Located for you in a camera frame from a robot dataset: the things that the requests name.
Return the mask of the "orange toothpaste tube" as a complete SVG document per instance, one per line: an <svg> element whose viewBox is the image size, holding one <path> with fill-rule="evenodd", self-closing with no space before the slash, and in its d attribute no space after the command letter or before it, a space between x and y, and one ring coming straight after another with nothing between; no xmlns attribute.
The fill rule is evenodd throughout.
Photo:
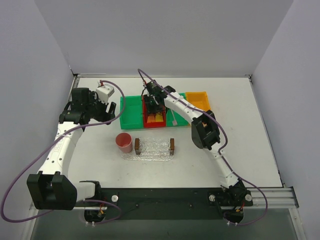
<svg viewBox="0 0 320 240"><path fill-rule="evenodd" d="M155 114L149 114L147 116L146 123L147 124L151 124L151 123L155 123L155 122L156 122L156 115Z"/></svg>

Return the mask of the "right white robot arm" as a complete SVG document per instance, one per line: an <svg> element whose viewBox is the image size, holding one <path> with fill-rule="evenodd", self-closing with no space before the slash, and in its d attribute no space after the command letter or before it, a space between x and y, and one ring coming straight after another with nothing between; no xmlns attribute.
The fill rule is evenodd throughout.
<svg viewBox="0 0 320 240"><path fill-rule="evenodd" d="M224 156L223 149L228 143L228 137L214 113L194 106L174 88L169 85L162 87L154 79L150 82L144 81L143 85L147 90L143 100L149 112L172 110L190 124L192 142L213 160L220 187L230 198L227 204L242 206L251 202L251 194L245 187L243 179L235 173Z"/></svg>

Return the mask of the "pink plastic cup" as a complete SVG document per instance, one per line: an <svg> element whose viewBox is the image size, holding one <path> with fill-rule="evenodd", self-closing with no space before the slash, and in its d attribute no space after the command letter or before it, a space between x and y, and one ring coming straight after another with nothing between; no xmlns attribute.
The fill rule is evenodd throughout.
<svg viewBox="0 0 320 240"><path fill-rule="evenodd" d="M122 153L128 154L133 149L133 140L129 133L122 132L115 138L115 143Z"/></svg>

